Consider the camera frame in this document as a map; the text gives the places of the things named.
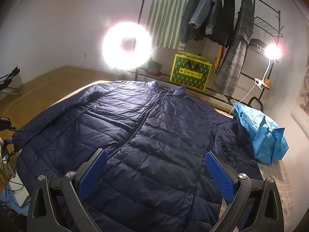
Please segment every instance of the metal screw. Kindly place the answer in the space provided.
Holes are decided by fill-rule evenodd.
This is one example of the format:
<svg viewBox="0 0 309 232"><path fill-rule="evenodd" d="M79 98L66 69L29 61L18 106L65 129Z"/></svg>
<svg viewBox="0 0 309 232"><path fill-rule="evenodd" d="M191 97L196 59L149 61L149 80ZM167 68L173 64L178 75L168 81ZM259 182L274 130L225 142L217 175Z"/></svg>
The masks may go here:
<svg viewBox="0 0 309 232"><path fill-rule="evenodd" d="M42 175L42 174L41 174L41 175L38 177L38 180L39 180L39 181L45 180L45 175Z"/></svg>
<svg viewBox="0 0 309 232"><path fill-rule="evenodd" d="M75 172L73 172L73 171L68 171L68 172L65 174L65 176L67 176L67 178L71 178L71 177L74 176L74 174L75 174Z"/></svg>
<svg viewBox="0 0 309 232"><path fill-rule="evenodd" d="M275 181L272 177L267 177L267 180L268 180L270 183L273 183L273 182Z"/></svg>
<svg viewBox="0 0 309 232"><path fill-rule="evenodd" d="M239 173L238 177L241 178L242 180L247 178L247 175L245 173Z"/></svg>

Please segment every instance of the green patterned box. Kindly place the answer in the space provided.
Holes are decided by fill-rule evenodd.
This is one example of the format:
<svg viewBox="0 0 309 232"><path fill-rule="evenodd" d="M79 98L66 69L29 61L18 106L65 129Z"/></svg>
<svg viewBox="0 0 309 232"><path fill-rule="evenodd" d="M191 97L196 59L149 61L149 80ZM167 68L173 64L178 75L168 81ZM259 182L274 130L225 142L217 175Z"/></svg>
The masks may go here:
<svg viewBox="0 0 309 232"><path fill-rule="evenodd" d="M176 54L170 81L189 88L205 90L211 64L186 55Z"/></svg>

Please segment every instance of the navy blue quilted jacket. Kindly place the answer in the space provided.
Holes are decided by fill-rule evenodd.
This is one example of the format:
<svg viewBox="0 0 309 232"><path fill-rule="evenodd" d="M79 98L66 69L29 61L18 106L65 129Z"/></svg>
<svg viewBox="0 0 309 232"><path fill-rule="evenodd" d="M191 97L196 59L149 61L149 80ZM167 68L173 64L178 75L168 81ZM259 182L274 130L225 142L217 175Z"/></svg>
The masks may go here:
<svg viewBox="0 0 309 232"><path fill-rule="evenodd" d="M237 172L262 179L238 121L189 98L184 87L118 81L88 87L13 135L29 193L40 174L62 177L98 148L112 156L82 201L102 231L210 231L222 196L205 167L216 151ZM67 208L67 225L74 230Z"/></svg>

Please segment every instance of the yellow box border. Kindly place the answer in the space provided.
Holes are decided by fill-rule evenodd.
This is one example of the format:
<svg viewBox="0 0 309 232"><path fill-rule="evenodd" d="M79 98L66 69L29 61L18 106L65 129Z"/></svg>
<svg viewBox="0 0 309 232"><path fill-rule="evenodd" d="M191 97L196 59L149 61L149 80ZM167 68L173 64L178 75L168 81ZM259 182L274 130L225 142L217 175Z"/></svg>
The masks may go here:
<svg viewBox="0 0 309 232"><path fill-rule="evenodd" d="M208 75L207 75L206 82L205 82L205 85L204 85L203 90L198 89L198 88L196 88L196 87L194 87L194 86L185 85L185 84L181 84L181 83L177 83L177 82L172 81L172 76L173 76L173 73L174 73L174 68L175 68L175 63L176 63L177 57L182 57L182 58L185 58L185 59L190 59L190 60L192 60L192 61L196 61L196 62L199 62L199 63L202 63L202 64L205 64L205 65L208 65L208 66L209 66L209 73L208 73ZM175 84L179 84L179 85L183 85L183 86L186 86L186 87L195 89L195 90L205 91L206 86L207 86L207 82L208 82L208 79L209 79L209 76L210 76L210 74L211 74L211 66L212 66L212 64L209 63L209 62L205 62L205 61L202 61L202 60L199 60L199 59L196 59L196 58L192 58L192 57L186 56L186 55L175 54L175 58L174 58L174 62L173 62L173 69L172 69L171 76L170 76L170 82L175 83Z"/></svg>

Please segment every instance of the yellow label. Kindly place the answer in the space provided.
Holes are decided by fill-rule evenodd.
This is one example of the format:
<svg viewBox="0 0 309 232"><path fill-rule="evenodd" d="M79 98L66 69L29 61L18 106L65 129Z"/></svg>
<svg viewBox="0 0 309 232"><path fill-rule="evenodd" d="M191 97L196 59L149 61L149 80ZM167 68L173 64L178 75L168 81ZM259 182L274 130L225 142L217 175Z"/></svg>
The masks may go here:
<svg viewBox="0 0 309 232"><path fill-rule="evenodd" d="M185 74L185 75L188 75L188 76L191 76L191 77L195 77L195 78L198 78L198 79L201 79L202 75L203 75L201 73L197 73L195 71L187 70L187 69L184 69L184 68L180 68L179 73Z"/></svg>

